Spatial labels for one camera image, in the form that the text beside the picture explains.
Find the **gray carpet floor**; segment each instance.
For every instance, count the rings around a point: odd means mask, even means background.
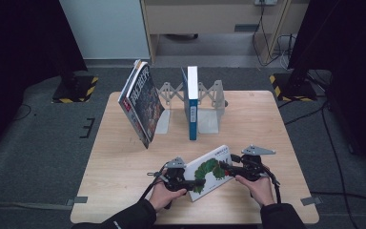
[[[0,140],[0,203],[65,205],[76,197],[108,97],[122,89],[130,71],[91,68],[90,73],[99,80],[85,103],[51,103],[59,77],[25,91],[24,105]],[[283,72],[279,68],[199,68],[199,81],[209,87],[216,79],[222,79],[226,91],[273,91],[268,77]],[[166,81],[173,86],[180,83],[178,68],[152,68],[152,76],[158,86]],[[277,106],[282,106],[279,110],[283,121],[290,122],[319,110],[325,101],[325,97],[313,102],[277,101]],[[347,193],[366,197],[366,158],[349,153],[334,114],[328,109],[323,113],[324,116],[319,111],[286,125],[308,186],[314,197],[323,200],[316,206],[320,221],[308,228],[353,228],[352,221],[358,228],[366,228],[366,198],[348,196],[347,206],[341,195],[344,179]],[[89,137],[81,137],[87,134],[84,126],[91,125],[91,118],[94,123]],[[71,210],[0,206],[0,229],[71,228],[70,214]]]

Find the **yellow and black hazard tape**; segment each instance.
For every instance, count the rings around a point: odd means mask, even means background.
[[[273,85],[273,89],[275,92],[275,96],[279,101],[314,101],[313,98],[310,98],[308,96],[286,96],[282,94],[282,91],[280,90],[280,87],[277,84],[277,81],[275,79],[274,75],[270,75],[270,82]]]
[[[85,96],[78,97],[78,98],[69,98],[69,97],[61,97],[57,99],[53,99],[53,103],[72,103],[72,102],[86,102],[91,98],[91,95],[94,91],[94,88],[96,87],[96,82],[99,79],[99,77],[95,76],[91,79],[91,83],[86,91]]]

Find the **black cable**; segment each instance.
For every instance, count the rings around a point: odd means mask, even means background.
[[[281,195],[280,195],[280,182],[278,182],[275,175],[270,171],[270,169],[264,165],[262,165],[264,172],[270,177],[272,180],[272,184],[274,185],[275,196],[277,199],[277,203],[281,203]]]
[[[0,202],[0,208],[24,208],[38,210],[72,210],[72,206],[51,203]]]
[[[31,114],[31,106],[27,105],[27,104],[22,104],[21,106],[25,106],[27,108],[29,108],[29,111],[27,114],[23,115],[22,117],[19,117],[19,118],[15,118],[13,121],[18,121],[18,120],[21,120],[27,116],[29,116]]]
[[[313,83],[315,83],[317,86],[319,86],[323,91],[326,91],[326,90],[328,90],[328,88],[329,88],[329,84],[328,83],[326,83],[321,77],[320,77],[320,75],[318,76],[319,77],[319,79],[316,79],[316,78],[314,78],[310,73],[309,73],[309,71],[307,71],[307,78],[310,80],[310,81],[312,81]]]
[[[365,196],[362,195],[358,195],[358,194],[351,194],[351,193],[338,193],[338,192],[316,192],[316,191],[311,191],[311,194],[316,194],[316,195],[331,195],[331,196],[350,196],[353,198],[362,198],[364,200],[366,200]]]
[[[276,56],[275,58],[273,58],[271,55],[270,55],[270,48],[269,48],[269,43],[267,41],[267,36],[266,36],[266,33],[264,31],[264,27],[263,27],[263,14],[264,14],[264,2],[261,2],[261,5],[260,5],[260,8],[261,8],[261,15],[260,15],[260,19],[258,21],[258,24],[257,24],[257,28],[261,27],[262,29],[262,32],[263,32],[263,36],[264,36],[264,39],[266,41],[266,46],[267,46],[267,51],[268,51],[268,55],[269,57],[271,58],[271,60],[268,62],[268,63],[262,63],[260,58],[259,58],[259,54],[257,52],[257,48],[255,46],[255,43],[254,43],[254,37],[256,35],[256,31],[254,32],[254,35],[252,36],[252,44],[254,46],[254,52],[256,53],[256,56],[257,56],[257,60],[259,62],[259,64],[261,66],[268,66],[270,63],[272,63],[273,61],[275,61],[280,55]]]
[[[282,52],[290,53],[290,52],[293,50],[293,49],[291,48],[291,46],[289,46],[289,47],[288,47],[288,49],[287,49],[287,50],[285,50],[285,51],[281,50],[280,40],[281,40],[281,37],[285,37],[285,36],[289,36],[289,37],[292,37],[292,38],[294,38],[294,39],[295,39],[295,37],[293,37],[293,35],[292,35],[292,34],[290,34],[290,35],[280,35],[280,36],[278,36],[278,37],[277,37],[277,46],[278,46],[278,49],[274,49],[274,51],[276,51],[276,52],[278,52],[278,53],[274,52],[274,54],[282,55]]]
[[[327,103],[328,103],[328,101],[326,100],[326,101],[323,103],[323,105],[322,105],[319,109],[317,109],[316,111],[311,112],[311,113],[308,113],[308,114],[305,114],[305,115],[300,116],[300,117],[297,117],[297,118],[295,118],[295,119],[293,119],[293,120],[291,120],[291,121],[285,122],[285,123],[284,123],[284,125],[289,125],[289,124],[291,124],[291,123],[294,123],[294,122],[298,121],[298,120],[299,120],[299,119],[301,119],[301,118],[309,117],[309,116],[311,116],[311,115],[314,115],[314,114],[318,113],[319,111],[322,111],[322,110],[326,107]]]
[[[317,77],[321,80],[321,82],[323,82],[325,85],[329,86],[331,84],[330,82],[326,82],[326,80],[323,79],[322,76],[320,76],[320,74],[317,72],[317,70],[314,70],[314,72],[317,75]]]
[[[166,164],[167,164],[167,163],[165,163],[165,164],[162,166],[162,168],[160,168],[159,172],[154,173],[154,174],[148,173],[148,175],[149,175],[149,174],[151,174],[151,175],[153,175],[155,178],[153,179],[153,182],[152,182],[150,185],[148,185],[147,189],[144,191],[144,193],[142,194],[142,196],[141,196],[141,198],[140,198],[139,200],[144,199],[144,198],[147,196],[147,194],[150,192],[150,190],[153,188],[153,186],[159,182],[159,181],[158,181],[158,178],[162,175],[162,171],[165,169]]]
[[[293,34],[290,33],[290,39],[288,40],[288,56],[289,56],[289,59],[290,59],[290,56],[291,56],[291,52],[290,52],[290,49],[291,49],[291,46],[293,45]]]
[[[284,104],[281,104],[280,106],[278,106],[278,109],[280,109],[280,108],[282,108],[282,107],[284,107],[284,106],[286,106],[286,105],[288,105],[288,104],[290,104],[292,102],[294,102],[294,100],[291,100],[291,101],[288,101],[288,102],[286,102]]]
[[[335,155],[335,161],[336,161],[336,164],[337,164],[337,169],[338,169],[338,172],[340,174],[340,181],[341,181],[342,192],[343,192],[343,194],[346,194],[346,186],[345,186],[345,183],[344,183],[343,172],[341,170],[340,161],[339,161],[338,156],[337,156],[337,151],[336,151],[335,145],[333,143],[331,133],[329,132],[328,124],[326,123],[324,109],[321,109],[321,114],[322,114],[323,124],[325,125],[326,134],[328,135],[329,141],[330,141],[331,146],[332,146],[332,150],[333,150],[334,155]],[[350,205],[349,205],[349,200],[347,199],[347,195],[344,195],[344,202],[346,203],[346,209],[347,209],[347,213],[349,214],[350,221],[352,222],[352,224],[355,227],[355,229],[358,229],[358,227],[356,225],[356,222],[353,219],[352,212],[350,210]]]

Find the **book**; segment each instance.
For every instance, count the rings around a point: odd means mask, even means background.
[[[189,123],[189,140],[197,140],[198,76],[197,66],[182,69],[184,110]]]
[[[229,165],[233,164],[228,146],[222,145],[186,165],[183,175],[186,180],[206,179],[204,186],[196,186],[189,191],[192,201],[204,197],[233,178],[219,167],[219,161],[224,161]]]
[[[118,97],[118,104],[120,104],[120,107],[123,110],[124,114],[126,114],[127,119],[131,122],[133,128],[135,129],[135,132],[138,134],[139,139],[142,141],[145,148],[148,149],[150,141],[145,135],[141,123],[139,122],[135,112],[132,110],[132,105],[130,104],[130,101],[126,97],[127,90],[131,86],[132,80],[139,73],[139,70],[141,70],[142,67],[143,62],[141,60],[135,60],[130,76],[127,78],[126,84],[124,85],[123,90],[121,91],[121,94]]]
[[[126,99],[141,124],[143,133],[148,141],[152,142],[156,125],[165,108],[159,99],[147,62],[142,62],[138,72],[134,75],[127,90]]]

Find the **white wall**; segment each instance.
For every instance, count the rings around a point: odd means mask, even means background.
[[[149,59],[139,0],[60,0],[84,59]]]

